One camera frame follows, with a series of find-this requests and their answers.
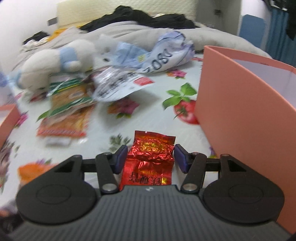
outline red label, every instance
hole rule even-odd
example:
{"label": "red label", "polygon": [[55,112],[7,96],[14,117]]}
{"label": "red label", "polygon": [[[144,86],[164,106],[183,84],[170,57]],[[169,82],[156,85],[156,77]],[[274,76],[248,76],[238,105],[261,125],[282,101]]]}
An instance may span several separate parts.
{"label": "red label", "polygon": [[154,83],[154,81],[152,81],[151,79],[149,79],[147,77],[141,77],[139,79],[134,80],[133,82],[137,85],[140,85],[140,86]]}

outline metal screw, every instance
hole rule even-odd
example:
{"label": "metal screw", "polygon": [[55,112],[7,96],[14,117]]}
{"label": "metal screw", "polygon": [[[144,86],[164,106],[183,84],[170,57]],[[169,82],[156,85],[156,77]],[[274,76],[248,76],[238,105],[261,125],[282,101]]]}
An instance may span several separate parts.
{"label": "metal screw", "polygon": [[197,185],[193,183],[186,183],[183,185],[183,189],[188,192],[195,191],[197,189]]}
{"label": "metal screw", "polygon": [[102,189],[106,192],[112,192],[117,188],[117,186],[113,183],[106,183],[102,186]]}

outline blanket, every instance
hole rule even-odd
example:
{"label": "blanket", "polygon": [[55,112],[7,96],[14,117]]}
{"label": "blanket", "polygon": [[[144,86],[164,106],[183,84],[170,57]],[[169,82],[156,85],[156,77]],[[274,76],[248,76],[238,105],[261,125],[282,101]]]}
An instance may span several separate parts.
{"label": "blanket", "polygon": [[[105,34],[118,41],[138,45],[139,47],[147,51],[151,51],[156,42],[158,41],[158,38],[161,35],[171,31],[173,31],[173,29],[151,28],[147,26],[138,25],[134,21],[112,23],[89,33],[86,33],[85,31],[82,31],[75,27],[71,27],[63,33],[61,33],[52,41],[31,51],[20,53],[17,57],[16,65],[13,67],[12,71],[15,72],[19,70],[23,66],[24,62],[28,58],[30,58],[34,53],[43,49],[60,48],[76,39],[89,40],[99,48],[99,36],[101,34]],[[177,29],[177,31],[183,33],[188,40],[193,41],[196,51],[203,50],[205,45],[213,45],[246,51],[270,58],[269,54],[255,47],[247,40],[226,32],[222,32],[217,29],[195,28]]]}

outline cream headboard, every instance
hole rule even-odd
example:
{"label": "cream headboard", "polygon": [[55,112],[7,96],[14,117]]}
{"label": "cream headboard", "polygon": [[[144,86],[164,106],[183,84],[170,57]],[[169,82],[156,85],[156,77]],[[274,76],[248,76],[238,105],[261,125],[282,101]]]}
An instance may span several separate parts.
{"label": "cream headboard", "polygon": [[67,0],[57,4],[58,26],[63,28],[86,24],[112,13],[119,5],[131,6],[151,16],[178,13],[195,20],[197,2],[198,0]]}

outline black circular joint cover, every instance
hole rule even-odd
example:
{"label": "black circular joint cover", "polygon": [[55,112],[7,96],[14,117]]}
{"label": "black circular joint cover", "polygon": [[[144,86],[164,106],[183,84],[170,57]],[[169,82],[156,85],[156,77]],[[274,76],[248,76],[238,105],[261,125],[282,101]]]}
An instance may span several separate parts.
{"label": "black circular joint cover", "polygon": [[284,194],[267,178],[241,175],[212,182],[204,190],[203,200],[210,212],[224,220],[256,224],[278,217]]}
{"label": "black circular joint cover", "polygon": [[88,213],[96,203],[96,193],[91,185],[79,177],[52,172],[22,187],[16,203],[25,219],[57,225]]}

